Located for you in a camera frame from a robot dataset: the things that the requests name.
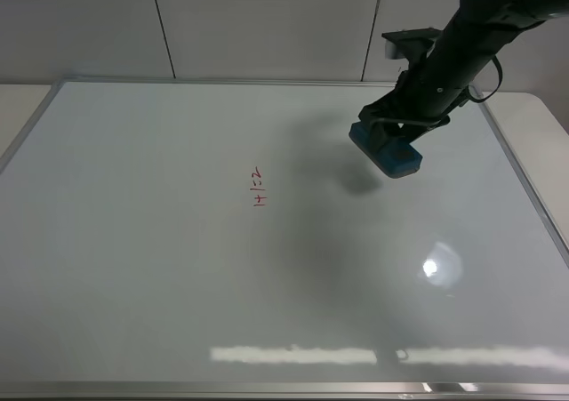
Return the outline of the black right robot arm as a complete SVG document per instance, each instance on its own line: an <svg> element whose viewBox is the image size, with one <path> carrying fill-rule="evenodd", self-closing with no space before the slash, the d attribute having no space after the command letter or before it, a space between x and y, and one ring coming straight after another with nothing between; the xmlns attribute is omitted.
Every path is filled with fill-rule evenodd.
<svg viewBox="0 0 569 401"><path fill-rule="evenodd" d="M568 0L460 0L444 29L383 34L408 68L393 91L363 107L359 119L379 148L413 142L449 123L450 113L473 96L469 85L498 52L522 33L568 13Z"/></svg>

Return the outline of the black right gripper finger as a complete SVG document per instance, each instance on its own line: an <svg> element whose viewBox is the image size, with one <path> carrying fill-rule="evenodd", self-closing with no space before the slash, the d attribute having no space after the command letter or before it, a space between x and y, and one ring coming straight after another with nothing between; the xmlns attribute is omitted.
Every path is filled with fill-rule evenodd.
<svg viewBox="0 0 569 401"><path fill-rule="evenodd" d="M379 154L391 141L399 136L399 125L396 123L372 123L365 126L367 141L365 148L372 155Z"/></svg>
<svg viewBox="0 0 569 401"><path fill-rule="evenodd" d="M413 143L431 130L430 126L397 123L392 126L392 136L405 143Z"/></svg>

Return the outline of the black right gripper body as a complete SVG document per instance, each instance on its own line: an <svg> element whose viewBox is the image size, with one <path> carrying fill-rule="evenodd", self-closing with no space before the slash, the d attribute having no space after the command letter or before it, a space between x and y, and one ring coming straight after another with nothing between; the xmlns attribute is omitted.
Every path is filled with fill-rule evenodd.
<svg viewBox="0 0 569 401"><path fill-rule="evenodd" d="M372 123L401 123L432 127L450 122L449 114L467 101L464 92L471 82L466 69L409 69L395 88L362 108L358 118Z"/></svg>

